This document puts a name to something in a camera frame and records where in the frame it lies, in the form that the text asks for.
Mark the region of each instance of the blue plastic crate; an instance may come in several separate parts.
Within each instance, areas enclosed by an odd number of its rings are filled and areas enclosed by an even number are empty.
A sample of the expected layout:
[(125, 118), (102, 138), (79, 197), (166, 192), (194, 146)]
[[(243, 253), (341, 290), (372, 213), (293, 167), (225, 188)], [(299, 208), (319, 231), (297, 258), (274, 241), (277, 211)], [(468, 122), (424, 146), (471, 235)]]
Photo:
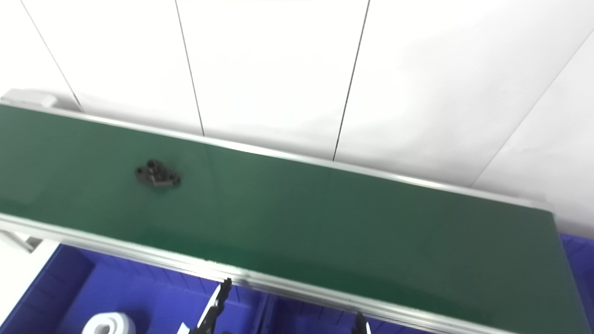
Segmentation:
[[(425, 334), (394, 323), (367, 318), (373, 334)], [(271, 295), (260, 334), (350, 334), (355, 314)]]
[[(96, 313), (124, 312), (137, 334), (175, 334), (198, 322), (217, 282), (60, 245), (0, 334), (80, 334)], [(233, 286), (216, 332), (256, 334), (267, 294)]]
[(590, 328), (594, 330), (594, 240), (561, 234)]

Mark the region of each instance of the white wall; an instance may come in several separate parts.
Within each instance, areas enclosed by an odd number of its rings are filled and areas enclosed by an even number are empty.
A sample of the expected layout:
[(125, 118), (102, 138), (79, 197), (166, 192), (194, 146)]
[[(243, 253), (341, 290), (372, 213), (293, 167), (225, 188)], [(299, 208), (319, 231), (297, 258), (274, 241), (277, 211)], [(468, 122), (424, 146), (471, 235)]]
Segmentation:
[[(23, 1), (51, 54), (0, 0), (0, 90), (75, 105), (68, 82), (89, 114), (332, 158), (366, 0)], [(593, 29), (591, 0), (371, 0), (336, 159), (546, 200), (594, 237)]]
[(207, 136), (331, 159), (366, 0), (179, 0)]
[(11, 88), (52, 92), (78, 110), (67, 82), (19, 0), (0, 0), (0, 96)]
[(173, 1), (23, 3), (86, 113), (201, 134)]
[(591, 0), (372, 0), (336, 159), (470, 186), (593, 14)]
[(594, 35), (475, 187), (553, 203), (560, 230), (594, 238)]

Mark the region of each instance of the metal edge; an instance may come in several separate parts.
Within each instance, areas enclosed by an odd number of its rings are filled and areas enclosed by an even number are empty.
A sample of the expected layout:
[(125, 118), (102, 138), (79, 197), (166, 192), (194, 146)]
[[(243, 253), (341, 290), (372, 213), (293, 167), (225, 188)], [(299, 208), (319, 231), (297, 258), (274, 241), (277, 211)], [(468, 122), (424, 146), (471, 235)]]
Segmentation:
[(0, 229), (24, 232), (66, 245), (175, 270), (214, 281), (231, 278), (234, 284), (397, 323), (436, 334), (518, 334), (415, 308), (374, 300), (319, 286), (295, 282), (251, 270), (198, 259), (158, 248), (120, 241), (0, 213)]
[(178, 139), (183, 139), (183, 140), (195, 141), (197, 143), (210, 144), (210, 145), (225, 147), (227, 149), (232, 149), (232, 150), (237, 150), (237, 151), (242, 151), (242, 152), (247, 152), (247, 153), (253, 153), (253, 154), (257, 154), (257, 155), (276, 157), (279, 159), (308, 163), (310, 165), (317, 165), (317, 166), (322, 166), (322, 167), (327, 167), (327, 168), (339, 169), (341, 171), (353, 172), (353, 173), (357, 173), (357, 174), (364, 174), (364, 175), (368, 175), (371, 177), (389, 179), (392, 181), (417, 185), (420, 187), (442, 190), (442, 191), (447, 191), (449, 193), (456, 193), (456, 194), (472, 196), (472, 197), (477, 197), (477, 198), (483, 198), (486, 200), (498, 201), (498, 202), (513, 204), (513, 205), (517, 205), (517, 206), (530, 207), (530, 208), (544, 210), (544, 211), (553, 213), (553, 206), (551, 204), (545, 203), (545, 202), (533, 201), (533, 200), (528, 200), (528, 199), (524, 199), (524, 198), (511, 197), (511, 196), (506, 196), (506, 195), (501, 195), (501, 194), (494, 194), (494, 193), (489, 193), (487, 191), (466, 188), (466, 187), (460, 187), (460, 186), (451, 185), (451, 184), (444, 184), (444, 183), (429, 181), (429, 180), (425, 180), (425, 179), (407, 177), (404, 175), (398, 175), (398, 174), (392, 174), (389, 172), (379, 171), (377, 169), (371, 169), (371, 168), (366, 168), (366, 167), (350, 165), (348, 163), (335, 162), (335, 161), (320, 159), (320, 158), (316, 158), (316, 157), (297, 155), (297, 154), (293, 154), (293, 153), (286, 153), (286, 152), (282, 152), (282, 151), (266, 149), (263, 147), (252, 146), (249, 144), (235, 143), (232, 141), (203, 137), (203, 136), (199, 136), (196, 134), (183, 133), (183, 132), (174, 131), (174, 130), (167, 130), (167, 129), (151, 127), (148, 125), (141, 125), (141, 124), (134, 124), (134, 123), (125, 122), (125, 121), (118, 121), (116, 119), (92, 116), (92, 115), (88, 115), (88, 114), (82, 114), (79, 112), (67, 111), (67, 110), (63, 110), (63, 109), (45, 108), (42, 106), (31, 106), (26, 103), (20, 103), (20, 102), (5, 103), (3, 101), (3, 102), (0, 102), (0, 105), (13, 106), (16, 108), (21, 108), (21, 109), (28, 109), (28, 110), (33, 110), (33, 111), (44, 112), (47, 114), (53, 114), (53, 115), (58, 115), (58, 116), (80, 119), (82, 121), (101, 123), (101, 124), (111, 125), (114, 127), (127, 128), (130, 130), (142, 131), (142, 132), (153, 133), (153, 134), (158, 134), (158, 135), (162, 135), (162, 136), (168, 136), (168, 137), (173, 137), (173, 138), (178, 138)]

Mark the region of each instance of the black plastic part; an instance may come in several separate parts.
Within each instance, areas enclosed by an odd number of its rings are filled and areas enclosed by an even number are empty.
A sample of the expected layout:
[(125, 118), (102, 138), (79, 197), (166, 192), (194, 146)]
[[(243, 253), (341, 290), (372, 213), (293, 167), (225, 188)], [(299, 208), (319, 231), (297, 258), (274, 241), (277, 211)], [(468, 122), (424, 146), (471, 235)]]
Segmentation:
[(189, 334), (214, 334), (214, 326), (217, 323), (217, 318), (225, 309), (225, 301), (229, 297), (229, 291), (231, 291), (231, 278), (227, 278), (221, 283), (216, 305), (209, 308), (202, 323), (191, 329)]
[(350, 331), (352, 334), (368, 334), (367, 319), (361, 312), (357, 312), (357, 316), (355, 317), (355, 327), (353, 327)]
[(138, 167), (134, 173), (140, 182), (154, 187), (173, 187), (182, 181), (179, 174), (155, 159), (147, 161), (145, 166)]

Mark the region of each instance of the tape roll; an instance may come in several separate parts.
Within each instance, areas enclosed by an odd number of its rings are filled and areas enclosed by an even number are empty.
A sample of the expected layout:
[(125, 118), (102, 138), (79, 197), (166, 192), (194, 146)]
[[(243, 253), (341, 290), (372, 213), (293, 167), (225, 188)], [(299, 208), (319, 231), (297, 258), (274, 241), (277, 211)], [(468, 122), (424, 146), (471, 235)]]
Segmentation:
[(136, 327), (124, 313), (97, 313), (84, 325), (82, 334), (136, 334)]

